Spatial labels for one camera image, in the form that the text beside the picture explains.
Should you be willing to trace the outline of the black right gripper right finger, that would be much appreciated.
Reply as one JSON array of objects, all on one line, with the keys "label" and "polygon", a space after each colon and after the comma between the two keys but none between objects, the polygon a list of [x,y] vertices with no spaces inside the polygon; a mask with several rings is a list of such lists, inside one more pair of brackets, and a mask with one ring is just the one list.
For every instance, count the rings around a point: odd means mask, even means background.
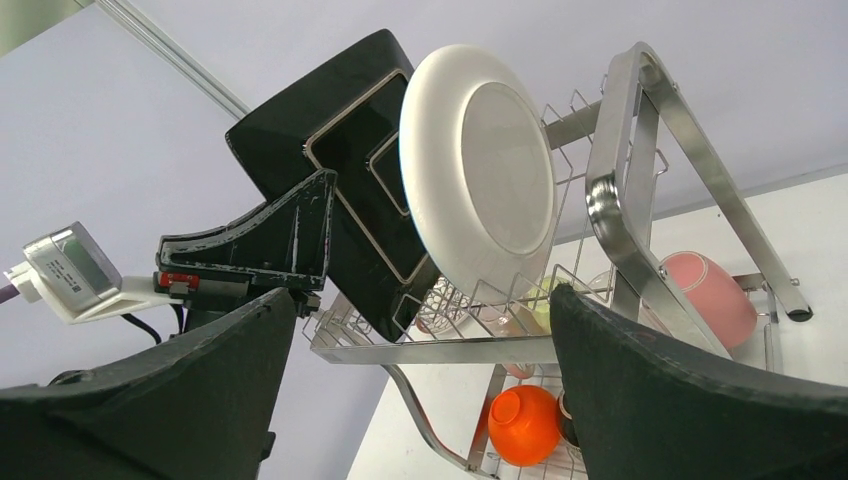
[{"label": "black right gripper right finger", "polygon": [[843,479],[847,390],[737,363],[571,286],[552,342],[592,479]]}]

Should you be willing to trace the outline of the light green mug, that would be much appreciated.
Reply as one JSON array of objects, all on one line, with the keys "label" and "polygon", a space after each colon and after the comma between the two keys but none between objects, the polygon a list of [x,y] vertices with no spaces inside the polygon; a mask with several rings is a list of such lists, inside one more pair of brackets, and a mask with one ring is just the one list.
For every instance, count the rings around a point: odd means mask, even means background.
[{"label": "light green mug", "polygon": [[570,281],[559,276],[547,276],[526,294],[526,305],[537,325],[546,334],[551,333],[550,295],[557,286],[562,284],[570,284]]}]

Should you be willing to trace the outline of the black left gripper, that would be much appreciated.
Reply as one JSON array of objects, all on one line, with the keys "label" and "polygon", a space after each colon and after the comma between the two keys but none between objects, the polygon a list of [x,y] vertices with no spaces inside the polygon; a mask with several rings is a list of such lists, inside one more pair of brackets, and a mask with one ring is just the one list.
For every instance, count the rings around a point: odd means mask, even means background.
[{"label": "black left gripper", "polygon": [[164,235],[153,274],[158,293],[179,300],[187,332],[276,288],[296,312],[317,310],[329,269],[337,172],[321,168],[281,197],[213,229]]}]

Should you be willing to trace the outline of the orange plastic bowl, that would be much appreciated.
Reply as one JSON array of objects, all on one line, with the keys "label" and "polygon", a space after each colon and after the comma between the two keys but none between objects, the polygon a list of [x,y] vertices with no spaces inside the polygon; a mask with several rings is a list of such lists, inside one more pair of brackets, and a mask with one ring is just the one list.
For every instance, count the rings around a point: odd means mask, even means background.
[{"label": "orange plastic bowl", "polygon": [[560,441],[556,398],[535,385],[519,385],[498,394],[487,425],[495,451],[507,463],[534,466],[547,459]]}]

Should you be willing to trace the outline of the beige bowl dark rim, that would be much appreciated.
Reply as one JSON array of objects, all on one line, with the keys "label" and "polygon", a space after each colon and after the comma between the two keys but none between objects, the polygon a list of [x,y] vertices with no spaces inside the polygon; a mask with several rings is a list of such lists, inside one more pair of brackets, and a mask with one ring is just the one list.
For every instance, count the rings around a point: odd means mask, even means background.
[{"label": "beige bowl dark rim", "polygon": [[568,444],[574,447],[579,447],[579,440],[576,434],[573,417],[568,410],[566,402],[566,392],[564,390],[561,390],[557,397],[557,408],[557,422],[560,436]]}]

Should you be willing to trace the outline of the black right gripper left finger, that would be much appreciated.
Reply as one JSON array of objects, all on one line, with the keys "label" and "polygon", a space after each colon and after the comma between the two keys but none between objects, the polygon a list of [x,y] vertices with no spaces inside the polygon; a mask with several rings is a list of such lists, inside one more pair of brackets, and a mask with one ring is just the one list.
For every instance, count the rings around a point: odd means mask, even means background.
[{"label": "black right gripper left finger", "polygon": [[296,324],[270,291],[183,335],[1,392],[5,479],[253,479]]}]

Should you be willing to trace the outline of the pink mug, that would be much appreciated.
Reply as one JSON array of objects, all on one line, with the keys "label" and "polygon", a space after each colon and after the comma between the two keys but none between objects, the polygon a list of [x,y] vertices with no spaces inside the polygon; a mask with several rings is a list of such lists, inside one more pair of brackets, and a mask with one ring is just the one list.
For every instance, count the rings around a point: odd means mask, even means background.
[{"label": "pink mug", "polygon": [[672,253],[662,266],[726,349],[751,337],[757,311],[722,267],[694,251]]}]

